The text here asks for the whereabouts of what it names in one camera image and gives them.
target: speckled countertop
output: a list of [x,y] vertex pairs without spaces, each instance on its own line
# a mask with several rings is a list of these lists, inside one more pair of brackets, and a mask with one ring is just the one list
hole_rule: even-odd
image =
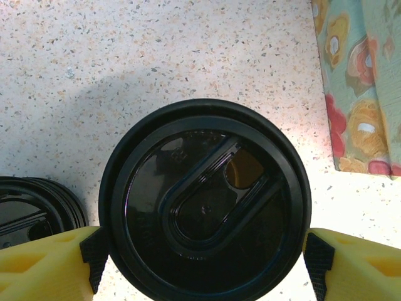
[[[401,184],[334,170],[308,2],[0,0],[0,174],[63,183],[98,224],[123,134],[168,103],[222,98],[295,145],[312,226],[401,248]],[[109,260],[95,300],[148,299]],[[315,300],[302,259],[263,300]]]

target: plastic lid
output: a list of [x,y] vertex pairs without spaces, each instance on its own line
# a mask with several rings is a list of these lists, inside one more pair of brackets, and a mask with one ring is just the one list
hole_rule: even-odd
[[256,300],[298,259],[310,189],[293,146],[248,108],[192,100],[139,122],[109,160],[100,223],[155,300]]
[[0,177],[0,250],[87,224],[77,197],[57,182]]

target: black plastic lid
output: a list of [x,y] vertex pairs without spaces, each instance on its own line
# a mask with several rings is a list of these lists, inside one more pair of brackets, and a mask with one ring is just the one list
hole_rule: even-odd
[[0,250],[86,225],[78,198],[63,185],[0,177]]
[[256,112],[189,100],[114,150],[100,224],[124,276],[155,300],[256,300],[301,253],[311,196],[294,147]]

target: floral cloth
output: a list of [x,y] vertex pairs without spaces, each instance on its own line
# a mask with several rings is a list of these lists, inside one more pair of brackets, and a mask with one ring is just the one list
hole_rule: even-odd
[[336,169],[401,176],[401,0],[312,12]]

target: terrazzo surface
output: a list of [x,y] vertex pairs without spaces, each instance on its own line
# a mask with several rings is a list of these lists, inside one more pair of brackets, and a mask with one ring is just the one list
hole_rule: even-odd
[[[0,174],[100,179],[142,117],[188,98],[246,105],[295,145],[312,226],[401,248],[401,183],[336,172],[309,1],[0,0]],[[108,261],[94,300],[149,300]],[[316,300],[302,258],[262,300]]]

